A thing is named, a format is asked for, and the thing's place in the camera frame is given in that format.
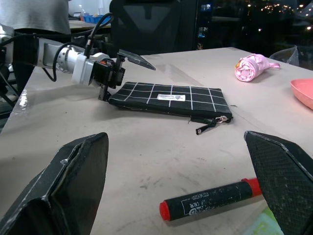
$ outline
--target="pink bowl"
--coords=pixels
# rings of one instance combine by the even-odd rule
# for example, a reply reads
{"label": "pink bowl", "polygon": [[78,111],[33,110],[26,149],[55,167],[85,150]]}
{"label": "pink bowl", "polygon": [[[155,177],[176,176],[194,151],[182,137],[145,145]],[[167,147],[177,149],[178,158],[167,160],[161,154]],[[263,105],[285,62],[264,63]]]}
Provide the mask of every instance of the pink bowl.
{"label": "pink bowl", "polygon": [[290,82],[295,97],[313,109],[313,79],[297,79]]}

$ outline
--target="zipper pull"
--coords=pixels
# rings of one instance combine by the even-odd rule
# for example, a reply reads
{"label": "zipper pull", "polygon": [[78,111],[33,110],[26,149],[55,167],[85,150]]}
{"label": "zipper pull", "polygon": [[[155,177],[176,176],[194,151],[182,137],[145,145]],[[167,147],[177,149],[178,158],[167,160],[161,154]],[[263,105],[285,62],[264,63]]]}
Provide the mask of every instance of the zipper pull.
{"label": "zipper pull", "polygon": [[212,119],[212,122],[209,124],[209,125],[206,125],[206,126],[203,126],[203,127],[200,127],[198,129],[196,129],[196,134],[197,136],[200,135],[203,131],[205,131],[206,129],[210,128],[210,127],[215,127],[216,126],[216,120],[215,119]]}
{"label": "zipper pull", "polygon": [[220,123],[222,123],[222,122],[227,121],[228,118],[227,118],[226,116],[220,116],[220,117],[217,117],[217,118],[211,119],[211,120],[212,120],[212,121],[211,121],[210,124],[196,129],[196,134],[197,134],[197,136],[200,135],[203,131],[207,130],[208,128],[215,127],[216,124],[220,124]]}

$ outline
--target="folded umbrella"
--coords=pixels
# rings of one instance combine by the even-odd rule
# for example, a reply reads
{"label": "folded umbrella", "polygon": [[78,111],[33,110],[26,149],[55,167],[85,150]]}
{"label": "folded umbrella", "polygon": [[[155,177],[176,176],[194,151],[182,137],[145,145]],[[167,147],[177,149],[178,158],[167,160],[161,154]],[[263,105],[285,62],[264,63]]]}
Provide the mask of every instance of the folded umbrella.
{"label": "folded umbrella", "polygon": [[240,81],[249,82],[269,68],[280,68],[280,64],[270,63],[263,55],[252,54],[239,60],[235,74]]}

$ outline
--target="gray shirt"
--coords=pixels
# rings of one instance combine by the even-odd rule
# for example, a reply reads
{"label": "gray shirt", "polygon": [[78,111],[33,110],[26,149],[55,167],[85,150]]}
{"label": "gray shirt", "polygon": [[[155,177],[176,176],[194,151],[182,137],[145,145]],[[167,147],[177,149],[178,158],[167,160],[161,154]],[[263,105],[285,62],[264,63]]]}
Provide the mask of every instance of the gray shirt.
{"label": "gray shirt", "polygon": [[0,23],[70,34],[68,0],[0,0]]}

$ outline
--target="white table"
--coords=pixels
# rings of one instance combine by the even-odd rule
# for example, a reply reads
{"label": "white table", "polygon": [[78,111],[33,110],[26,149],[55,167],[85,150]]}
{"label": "white table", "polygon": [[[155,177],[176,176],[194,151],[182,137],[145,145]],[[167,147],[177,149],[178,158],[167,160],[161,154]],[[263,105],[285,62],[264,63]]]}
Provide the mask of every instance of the white table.
{"label": "white table", "polygon": [[278,135],[313,152],[313,111],[292,94],[290,81],[313,72],[281,64],[250,83],[234,66],[248,52],[221,48],[145,56],[157,70],[124,63],[124,82],[221,88],[234,120],[203,133],[188,118],[120,110],[97,99],[99,89],[78,87],[69,74],[52,83],[36,68],[0,135],[0,216],[65,143],[109,135],[107,178],[93,235],[239,233],[264,205],[262,197],[164,223],[165,199],[255,176],[245,130]]}

